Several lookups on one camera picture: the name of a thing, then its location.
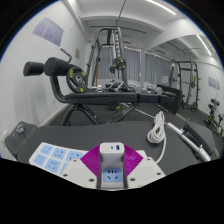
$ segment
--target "metal frame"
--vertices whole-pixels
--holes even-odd
[[[100,42],[99,42],[99,35],[102,31],[108,31],[108,34],[107,34],[107,43],[106,44],[103,44],[101,45]],[[97,59],[96,59],[96,64],[95,64],[95,68],[94,68],[94,73],[93,73],[93,79],[92,79],[92,85],[94,85],[94,80],[95,80],[95,77],[96,77],[96,68],[97,68],[97,65],[98,65],[98,62],[99,62],[99,58],[100,58],[100,52],[101,52],[101,48],[103,46],[114,46],[115,44],[111,43],[110,42],[110,38],[111,38],[111,35],[113,34],[113,32],[116,31],[117,34],[118,34],[118,39],[119,39],[119,49],[120,49],[120,54],[117,54],[117,51],[116,51],[116,48],[115,48],[115,51],[116,51],[116,55],[118,55],[118,57],[121,57],[121,58],[124,58],[124,44],[123,44],[123,37],[122,37],[122,33],[121,33],[121,29],[119,27],[104,27],[102,29],[99,29],[98,32],[96,33],[95,35],[95,39],[94,39],[94,42],[93,42],[93,45],[92,45],[92,49],[91,49],[91,53],[90,53],[90,57],[89,57],[89,61],[87,63],[87,71],[86,71],[86,76],[87,76],[87,79],[89,78],[89,72],[90,72],[90,67],[91,67],[91,64],[92,64],[92,60],[93,60],[93,55],[94,55],[94,51],[96,49],[96,47],[98,47],[99,49],[99,52],[98,52],[98,56],[97,56]],[[124,70],[121,71],[122,72],[122,85],[124,84],[124,86],[126,88],[128,88],[128,82],[127,82],[127,68],[125,68]]]
[[[196,87],[197,87],[197,91],[196,91],[196,105],[198,105],[198,100],[200,100],[200,99],[198,99],[198,91],[200,90],[199,89],[199,77],[198,77],[198,68],[197,68],[197,64],[194,62],[194,61],[192,61],[191,59],[190,59],[190,61],[175,61],[175,60],[173,60],[173,63],[176,63],[178,66],[179,66],[179,81],[178,80],[174,80],[174,77],[173,77],[173,74],[174,74],[174,67],[172,67],[172,74],[171,74],[171,79],[170,79],[170,87],[171,87],[171,85],[172,85],[172,83],[174,82],[174,81],[176,81],[176,82],[178,82],[178,84],[180,85],[180,91],[182,92],[182,83],[186,83],[186,84],[189,84],[189,89],[188,89],[188,95],[187,95],[187,100],[186,100],[186,105],[184,106],[183,105],[183,107],[184,108],[187,108],[187,109],[191,109],[191,105],[189,105],[189,100],[190,100],[190,97],[191,97],[191,90],[192,90],[192,87],[191,87],[191,83],[192,83],[192,81],[193,81],[193,73],[194,72],[196,72],[196,78],[197,78],[197,85],[195,85]],[[180,64],[188,64],[188,63],[190,63],[191,64],[191,68],[189,69],[189,68],[181,68],[181,65]],[[181,71],[190,71],[191,72],[191,74],[190,74],[190,83],[187,83],[187,82],[183,82],[182,81],[182,75],[181,75]]]

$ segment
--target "ceiling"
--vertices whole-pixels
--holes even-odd
[[[116,26],[116,21],[124,3],[124,0],[67,1],[70,4],[72,4],[72,1],[77,1],[80,8],[79,18],[91,37],[95,35],[100,27]],[[166,25],[172,21],[187,18],[183,13],[165,1],[154,1],[168,7],[174,11],[176,15],[169,13],[147,0],[126,0],[119,20],[119,27],[121,27],[123,37],[145,43],[154,34],[158,35],[159,33],[164,32]],[[210,52],[213,52],[212,47],[206,39],[202,36],[201,38],[206,43]],[[159,47],[166,48],[169,51],[178,54],[180,52],[182,54],[189,53],[197,58],[199,57],[198,54],[208,54],[207,50],[196,35],[173,39],[159,45]]]
[[[123,0],[77,1],[81,10],[80,19],[86,24],[90,33],[95,33],[97,30],[91,26],[115,26],[124,3]],[[127,0],[121,13],[119,26],[142,32],[122,29],[123,36],[145,40],[149,34],[155,31],[162,32],[165,24],[185,17],[170,5],[169,8],[177,14],[174,16],[146,0]]]

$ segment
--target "white wall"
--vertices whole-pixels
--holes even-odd
[[[57,45],[32,35],[44,15],[64,30],[61,46],[72,54],[71,63],[85,67],[86,41],[64,3],[58,1],[34,16],[14,37],[0,63],[0,136],[4,130],[10,133],[20,121],[40,126],[64,106],[57,100],[53,103],[49,77],[44,74],[23,76],[27,61],[45,63],[49,57],[68,60]],[[80,59],[75,58],[76,48],[80,50]],[[62,93],[70,93],[65,77],[60,77],[59,81]],[[3,158],[12,159],[2,144],[0,154]]]

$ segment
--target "weight bench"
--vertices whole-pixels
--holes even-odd
[[[55,98],[66,104],[71,104],[70,108],[67,110],[61,125],[66,126],[69,124],[69,118],[74,111],[83,112],[89,120],[94,125],[103,124],[99,121],[98,117],[94,112],[87,107],[87,105],[93,104],[105,104],[105,103],[120,103],[126,102],[131,103],[129,108],[119,112],[115,117],[111,118],[109,121],[105,122],[106,124],[119,122],[124,119],[125,115],[132,110],[136,109],[138,103],[173,103],[175,97],[169,97],[166,95],[158,94],[149,94],[149,93],[135,93],[135,92],[126,92],[118,90],[117,92],[110,92],[108,89],[103,89],[102,92],[97,92],[95,89],[88,89],[86,85],[81,85],[79,93],[71,93],[68,95],[63,95],[61,93],[60,85],[58,82],[58,76],[66,76],[68,86],[71,88],[71,83],[68,81],[70,78],[70,72],[74,70],[77,74],[85,78],[85,73],[77,66],[71,65],[68,62],[60,60],[58,58],[49,58],[44,64],[36,62],[27,62],[24,66],[23,74],[24,76],[33,76],[40,75],[43,72],[50,77],[51,87],[54,93]]]

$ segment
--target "electrical outlet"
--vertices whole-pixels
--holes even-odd
[[[81,159],[81,158],[82,158],[81,152],[70,151],[66,158],[66,161],[71,161],[72,159]]]
[[[0,142],[3,144],[4,147],[5,147],[5,139],[8,135],[9,135],[8,131],[4,131],[3,135],[0,138]]]
[[[59,162],[57,160],[49,159],[45,166],[45,169],[49,170],[53,173],[57,173],[60,164],[61,164],[61,162]]]
[[[36,163],[38,166],[42,166],[47,159],[46,156],[38,154],[35,159],[33,160],[34,163]]]
[[[104,168],[103,182],[123,182],[121,168]]]
[[[51,156],[57,159],[63,159],[65,153],[66,153],[65,149],[56,148]]]
[[[49,155],[52,149],[53,149],[53,146],[44,145],[43,148],[40,150],[40,152],[45,155]]]

